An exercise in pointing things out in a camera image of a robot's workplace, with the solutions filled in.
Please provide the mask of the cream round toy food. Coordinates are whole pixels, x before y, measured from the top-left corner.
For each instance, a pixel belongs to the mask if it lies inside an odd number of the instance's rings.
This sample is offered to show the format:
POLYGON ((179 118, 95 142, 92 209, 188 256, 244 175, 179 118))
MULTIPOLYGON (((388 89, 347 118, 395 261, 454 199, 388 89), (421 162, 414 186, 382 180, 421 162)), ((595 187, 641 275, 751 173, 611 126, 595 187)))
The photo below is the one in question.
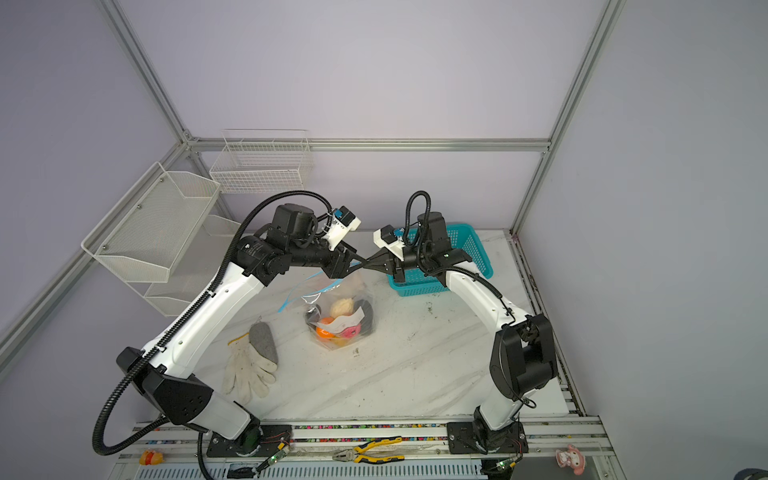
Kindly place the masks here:
POLYGON ((341 298, 333 302, 330 308, 330 316, 338 318, 340 316, 352 315, 355 311, 355 301, 352 298, 341 298))

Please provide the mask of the clear zip top bag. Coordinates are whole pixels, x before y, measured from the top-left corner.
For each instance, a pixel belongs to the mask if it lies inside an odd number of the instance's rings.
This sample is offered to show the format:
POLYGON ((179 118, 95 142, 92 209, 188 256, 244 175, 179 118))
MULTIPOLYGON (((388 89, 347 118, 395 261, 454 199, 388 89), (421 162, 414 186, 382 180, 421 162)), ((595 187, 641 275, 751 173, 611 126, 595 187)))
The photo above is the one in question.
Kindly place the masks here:
POLYGON ((338 350, 375 333, 374 305, 373 291, 361 270, 340 279, 319 271, 292 287, 278 312, 299 318, 313 341, 338 350))

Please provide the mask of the dark avocado toy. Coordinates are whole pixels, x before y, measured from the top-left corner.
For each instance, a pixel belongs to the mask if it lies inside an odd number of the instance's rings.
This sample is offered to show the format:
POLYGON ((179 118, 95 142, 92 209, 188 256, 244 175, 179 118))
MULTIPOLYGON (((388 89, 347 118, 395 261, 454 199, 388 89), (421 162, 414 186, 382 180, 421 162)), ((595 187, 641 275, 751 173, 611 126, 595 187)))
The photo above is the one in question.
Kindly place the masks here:
POLYGON ((374 330, 374 310, 372 304, 367 300, 360 300, 356 305, 362 309, 363 318, 360 322, 360 334, 362 336, 370 335, 374 330))

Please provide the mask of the pink apple toy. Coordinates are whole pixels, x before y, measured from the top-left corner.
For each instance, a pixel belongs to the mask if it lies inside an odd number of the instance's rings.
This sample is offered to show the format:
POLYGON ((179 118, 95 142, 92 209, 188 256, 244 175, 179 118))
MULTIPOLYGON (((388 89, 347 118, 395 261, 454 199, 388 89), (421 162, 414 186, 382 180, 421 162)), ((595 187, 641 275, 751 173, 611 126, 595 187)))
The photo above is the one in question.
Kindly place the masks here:
POLYGON ((361 332, 361 325, 358 324, 358 325, 351 326, 351 327, 348 327, 348 328, 344 329, 341 332, 341 337, 342 338, 347 338, 347 339, 354 338, 355 336, 359 335, 360 332, 361 332))

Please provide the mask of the smooth orange toy fruit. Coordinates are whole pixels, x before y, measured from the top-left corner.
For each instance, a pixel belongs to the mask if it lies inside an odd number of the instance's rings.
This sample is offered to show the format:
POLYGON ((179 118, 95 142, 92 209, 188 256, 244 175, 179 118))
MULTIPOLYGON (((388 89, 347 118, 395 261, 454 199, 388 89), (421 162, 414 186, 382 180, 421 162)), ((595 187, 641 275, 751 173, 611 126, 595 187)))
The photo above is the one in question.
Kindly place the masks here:
POLYGON ((338 338, 338 336, 335 333, 322 328, 322 325, 332 324, 333 321, 334 321, 333 317, 325 317, 319 320, 317 326, 315 327, 316 335, 318 336, 319 339, 334 340, 338 338))

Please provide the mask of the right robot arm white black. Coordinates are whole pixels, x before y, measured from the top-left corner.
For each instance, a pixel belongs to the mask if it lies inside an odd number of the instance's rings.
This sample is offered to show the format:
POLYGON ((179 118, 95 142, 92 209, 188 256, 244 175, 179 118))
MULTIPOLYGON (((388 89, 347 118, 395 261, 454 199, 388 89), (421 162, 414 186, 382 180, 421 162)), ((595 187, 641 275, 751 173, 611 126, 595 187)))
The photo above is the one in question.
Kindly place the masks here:
POLYGON ((401 282, 420 271, 457 295, 493 334, 489 374, 494 389, 475 409, 476 448, 495 453, 516 439, 514 424, 524 408, 535 409, 533 394, 558 376, 554 333, 549 319, 532 315, 507 299, 481 272, 474 258, 455 247, 438 212, 422 214, 417 230, 398 234, 387 225, 373 234, 379 251, 362 262, 401 282))

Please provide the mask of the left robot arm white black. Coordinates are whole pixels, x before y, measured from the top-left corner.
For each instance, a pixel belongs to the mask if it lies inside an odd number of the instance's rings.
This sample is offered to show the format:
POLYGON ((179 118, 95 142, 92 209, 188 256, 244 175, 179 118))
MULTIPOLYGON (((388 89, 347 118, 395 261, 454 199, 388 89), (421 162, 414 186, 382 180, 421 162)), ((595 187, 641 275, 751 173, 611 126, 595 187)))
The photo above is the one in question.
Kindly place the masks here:
POLYGON ((125 348, 117 358, 124 378, 104 405, 93 432, 93 444, 104 452, 108 416, 128 386, 160 412, 155 427, 166 423, 212 431, 250 450, 260 422, 245 408, 203 381, 194 371, 208 347, 238 312, 277 276, 294 266, 318 267, 331 279, 366 268, 370 260, 340 243, 325 239, 272 243, 247 236, 234 243, 211 284, 161 334, 144 347, 125 348))

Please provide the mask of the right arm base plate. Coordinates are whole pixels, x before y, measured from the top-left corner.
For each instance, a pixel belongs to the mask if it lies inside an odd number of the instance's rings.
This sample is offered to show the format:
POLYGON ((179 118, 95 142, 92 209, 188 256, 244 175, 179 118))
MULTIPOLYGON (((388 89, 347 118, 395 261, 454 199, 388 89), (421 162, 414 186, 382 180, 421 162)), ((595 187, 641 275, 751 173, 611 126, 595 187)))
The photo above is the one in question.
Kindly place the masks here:
POLYGON ((478 422, 449 422, 446 425, 451 454, 526 454, 527 434, 519 421, 500 430, 489 430, 478 422))

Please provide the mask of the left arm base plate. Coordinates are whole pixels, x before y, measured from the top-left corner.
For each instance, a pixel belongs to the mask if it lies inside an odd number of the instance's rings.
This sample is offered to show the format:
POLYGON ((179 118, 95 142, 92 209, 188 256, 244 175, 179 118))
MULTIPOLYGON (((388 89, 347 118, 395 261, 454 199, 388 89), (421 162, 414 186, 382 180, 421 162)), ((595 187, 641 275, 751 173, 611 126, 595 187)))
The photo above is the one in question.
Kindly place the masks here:
POLYGON ((228 440, 214 433, 206 455, 209 458, 266 458, 277 453, 281 446, 288 446, 292 436, 293 427, 289 424, 261 424, 258 427, 249 427, 235 440, 228 440))

